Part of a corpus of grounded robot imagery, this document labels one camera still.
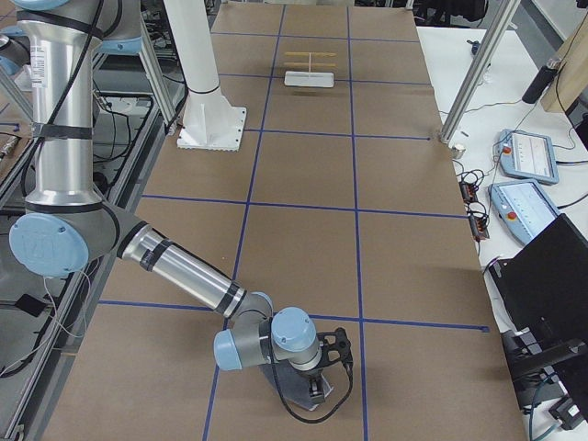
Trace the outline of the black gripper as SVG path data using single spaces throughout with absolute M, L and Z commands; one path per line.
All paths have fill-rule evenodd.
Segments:
M 319 363 L 312 366 L 307 364 L 293 364 L 295 371 L 309 381 L 309 397 L 311 403 L 317 403 L 324 400 L 324 391 L 322 385 L 322 367 Z

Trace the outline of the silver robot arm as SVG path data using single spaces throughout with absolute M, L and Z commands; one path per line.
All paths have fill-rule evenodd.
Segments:
M 276 311 L 262 292 L 240 287 L 219 269 L 118 208 L 93 182 L 94 51 L 142 48 L 136 1 L 20 1 L 17 22 L 30 43 L 35 186 L 12 227 L 15 258 L 44 277 L 63 277 L 116 253 L 176 284 L 233 327 L 218 333 L 222 370 L 263 366 L 282 400 L 312 410 L 325 399 L 325 340 L 309 315 Z

